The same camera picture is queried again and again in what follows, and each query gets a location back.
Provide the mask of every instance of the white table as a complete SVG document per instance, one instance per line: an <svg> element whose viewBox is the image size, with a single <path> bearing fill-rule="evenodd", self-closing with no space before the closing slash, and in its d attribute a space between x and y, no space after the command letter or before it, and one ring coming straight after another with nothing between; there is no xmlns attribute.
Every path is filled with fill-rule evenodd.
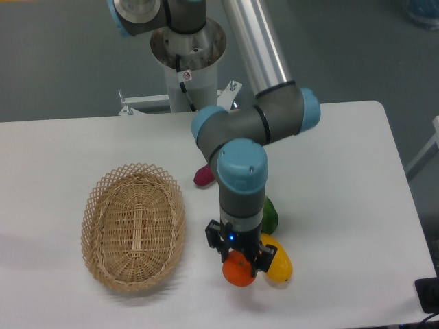
<svg viewBox="0 0 439 329"><path fill-rule="evenodd" d="M266 147L267 194L291 282L225 281L204 228L218 219L193 115L0 124L0 328L350 328L420 321L414 281L435 276L379 103L322 106L316 129ZM82 260L82 215L105 173L133 162L167 169L182 188L185 249L156 289L120 295Z"/></svg>

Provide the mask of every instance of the robotic arm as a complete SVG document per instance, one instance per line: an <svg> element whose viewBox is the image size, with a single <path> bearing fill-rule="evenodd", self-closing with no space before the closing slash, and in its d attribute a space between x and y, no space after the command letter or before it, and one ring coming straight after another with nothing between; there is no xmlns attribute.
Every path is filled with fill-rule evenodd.
<svg viewBox="0 0 439 329"><path fill-rule="evenodd" d="M206 18L205 0L109 2L120 30L136 35L160 28L153 33L152 48L157 57L153 43L164 39L161 62L167 67L178 71L183 66L202 72L225 50L225 45L221 46L221 40L225 40L222 29ZM242 252L255 276L258 271L268 271L276 253L274 246L264 246L260 239L268 178L263 145L313 128L320 120L320 105L309 89L299 89L293 80L265 1L222 2L257 102L228 112L215 102L206 102L206 97L189 97L189 103L201 104L202 108L191 130L220 191L220 221L211 221L206 228L209 246L222 255L222 262L230 248Z"/></svg>

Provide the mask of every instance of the woven basket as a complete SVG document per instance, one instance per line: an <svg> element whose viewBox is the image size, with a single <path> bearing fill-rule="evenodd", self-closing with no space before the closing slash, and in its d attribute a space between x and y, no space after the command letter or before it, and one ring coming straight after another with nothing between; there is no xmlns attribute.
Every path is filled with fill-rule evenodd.
<svg viewBox="0 0 439 329"><path fill-rule="evenodd" d="M139 291L166 278L185 239L180 187L167 171L131 164L92 190L82 222L82 255L93 277L116 291Z"/></svg>

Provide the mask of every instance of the orange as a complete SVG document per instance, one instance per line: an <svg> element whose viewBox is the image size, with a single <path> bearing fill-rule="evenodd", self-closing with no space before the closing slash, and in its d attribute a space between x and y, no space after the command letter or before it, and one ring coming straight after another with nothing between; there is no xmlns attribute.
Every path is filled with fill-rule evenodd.
<svg viewBox="0 0 439 329"><path fill-rule="evenodd" d="M254 281L252 265L246 257L236 250L232 250L222 265L222 273L227 281L238 287L245 287Z"/></svg>

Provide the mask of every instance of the green pepper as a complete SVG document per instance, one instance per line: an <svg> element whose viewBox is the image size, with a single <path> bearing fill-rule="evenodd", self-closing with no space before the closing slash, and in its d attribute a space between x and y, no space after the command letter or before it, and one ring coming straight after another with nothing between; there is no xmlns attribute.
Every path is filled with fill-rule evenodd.
<svg viewBox="0 0 439 329"><path fill-rule="evenodd" d="M278 223L279 215L274 209L272 201L266 195L263 203L262 233L272 234L277 229Z"/></svg>

